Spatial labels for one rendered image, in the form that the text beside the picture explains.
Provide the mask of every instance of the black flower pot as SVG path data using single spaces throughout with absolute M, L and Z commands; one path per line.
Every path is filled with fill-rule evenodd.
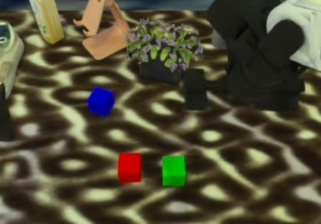
M 142 78 L 177 85 L 182 78 L 183 70 L 178 67 L 173 72 L 157 57 L 149 59 L 139 65 L 139 74 Z

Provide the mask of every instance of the blue cube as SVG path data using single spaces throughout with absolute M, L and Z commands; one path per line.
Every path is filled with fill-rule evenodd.
M 107 117 L 115 104 L 114 93 L 102 87 L 95 87 L 87 103 L 93 114 Z

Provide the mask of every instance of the yellow bottle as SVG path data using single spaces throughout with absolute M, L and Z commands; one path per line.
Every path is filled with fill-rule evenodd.
M 29 0 L 40 33 L 49 43 L 54 44 L 64 38 L 55 0 Z

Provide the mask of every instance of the green cube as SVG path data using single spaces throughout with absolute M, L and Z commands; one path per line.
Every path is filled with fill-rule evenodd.
M 186 179 L 184 156 L 162 157 L 163 186 L 184 186 Z

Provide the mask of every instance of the animal print surface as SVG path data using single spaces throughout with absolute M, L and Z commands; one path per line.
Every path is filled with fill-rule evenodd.
M 204 12 L 126 12 L 199 30 L 208 79 L 224 74 Z M 209 93 L 208 111 L 186 111 L 182 86 L 142 80 L 120 51 L 94 61 L 72 21 L 46 44 L 28 11 L 0 12 L 26 50 L 10 96 L 19 141 L 0 146 L 1 224 L 320 224 L 321 75 L 307 72 L 300 110 L 276 114 Z M 112 24 L 106 12 L 102 27 Z M 94 86 L 116 105 L 102 118 L 87 109 Z M 117 154 L 142 154 L 142 182 L 120 184 Z M 186 157 L 184 187 L 163 187 L 163 155 Z

